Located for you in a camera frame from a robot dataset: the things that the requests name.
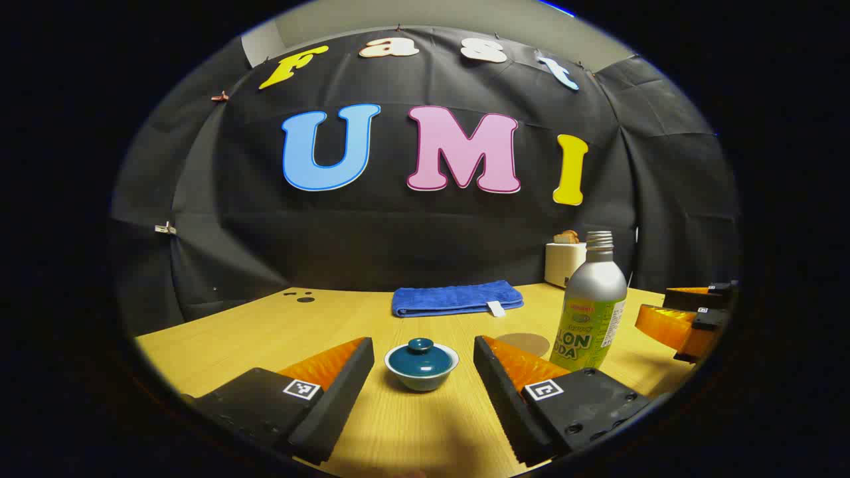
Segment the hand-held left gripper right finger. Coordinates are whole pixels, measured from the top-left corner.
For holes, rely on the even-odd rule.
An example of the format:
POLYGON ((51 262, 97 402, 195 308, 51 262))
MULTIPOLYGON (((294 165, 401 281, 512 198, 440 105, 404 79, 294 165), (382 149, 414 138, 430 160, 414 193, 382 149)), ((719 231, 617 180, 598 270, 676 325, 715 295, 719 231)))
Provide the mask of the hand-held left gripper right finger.
POLYGON ((514 456, 528 467, 589 447, 651 402, 598 369, 570 372, 488 336, 474 339, 473 363, 514 456))

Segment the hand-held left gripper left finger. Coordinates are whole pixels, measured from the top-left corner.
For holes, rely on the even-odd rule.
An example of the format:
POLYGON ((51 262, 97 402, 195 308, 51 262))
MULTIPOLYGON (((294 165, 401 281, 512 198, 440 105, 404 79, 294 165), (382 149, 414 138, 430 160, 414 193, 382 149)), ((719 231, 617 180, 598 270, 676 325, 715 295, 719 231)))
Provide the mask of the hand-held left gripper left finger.
POLYGON ((276 453, 329 459, 375 358, 373 340, 350 340, 279 372, 253 367, 215 390, 183 399, 210 420, 276 453))

